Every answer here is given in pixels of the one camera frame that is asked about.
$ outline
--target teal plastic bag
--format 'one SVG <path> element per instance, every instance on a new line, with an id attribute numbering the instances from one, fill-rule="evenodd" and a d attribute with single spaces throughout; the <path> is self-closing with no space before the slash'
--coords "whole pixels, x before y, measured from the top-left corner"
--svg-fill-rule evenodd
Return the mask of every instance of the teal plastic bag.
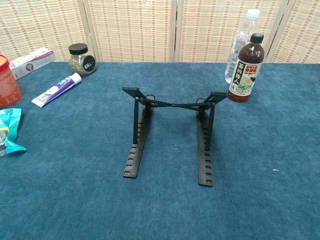
<path id="1" fill-rule="evenodd" d="M 0 110 L 0 156 L 27 149 L 15 143 L 21 108 Z"/>

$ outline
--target blue carpet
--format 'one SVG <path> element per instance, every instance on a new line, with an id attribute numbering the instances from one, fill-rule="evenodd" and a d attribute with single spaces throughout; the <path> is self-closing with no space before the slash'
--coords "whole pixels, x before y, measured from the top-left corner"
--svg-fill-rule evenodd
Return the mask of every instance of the blue carpet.
<path id="1" fill-rule="evenodd" d="M 263 64 L 247 103 L 216 106 L 213 187 L 198 185 L 196 113 L 181 108 L 154 110 L 138 176 L 123 178 L 134 99 L 122 86 L 193 103 L 228 90 L 225 67 L 98 63 L 43 108 L 31 100 L 68 64 L 19 79 L 27 152 L 0 157 L 0 239 L 320 239 L 318 64 Z"/>

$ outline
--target red lid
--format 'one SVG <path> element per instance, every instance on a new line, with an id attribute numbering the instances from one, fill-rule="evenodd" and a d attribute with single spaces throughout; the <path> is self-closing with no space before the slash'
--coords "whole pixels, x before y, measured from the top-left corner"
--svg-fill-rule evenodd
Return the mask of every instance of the red lid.
<path id="1" fill-rule="evenodd" d="M 5 55 L 0 54 L 0 71 L 9 68 L 9 64 L 8 58 Z"/>

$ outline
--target white bottle cap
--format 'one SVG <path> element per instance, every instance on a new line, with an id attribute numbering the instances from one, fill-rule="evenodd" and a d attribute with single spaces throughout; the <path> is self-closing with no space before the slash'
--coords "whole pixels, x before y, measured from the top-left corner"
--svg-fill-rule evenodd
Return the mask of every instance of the white bottle cap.
<path id="1" fill-rule="evenodd" d="M 78 73 L 74 73 L 70 76 L 70 78 L 74 81 L 75 84 L 78 84 L 81 82 L 81 77 Z"/>
<path id="2" fill-rule="evenodd" d="M 249 9 L 246 13 L 246 16 L 250 19 L 257 19 L 260 16 L 260 10 L 259 9 Z"/>

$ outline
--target glass jar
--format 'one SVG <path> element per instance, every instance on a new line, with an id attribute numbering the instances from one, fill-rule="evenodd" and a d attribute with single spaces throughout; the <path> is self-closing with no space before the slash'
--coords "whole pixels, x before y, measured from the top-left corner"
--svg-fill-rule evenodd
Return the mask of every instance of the glass jar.
<path id="1" fill-rule="evenodd" d="M 69 46 L 68 63 L 72 70 L 80 76 L 91 74 L 96 68 L 95 58 L 88 53 L 88 46 L 84 43 L 76 43 Z"/>

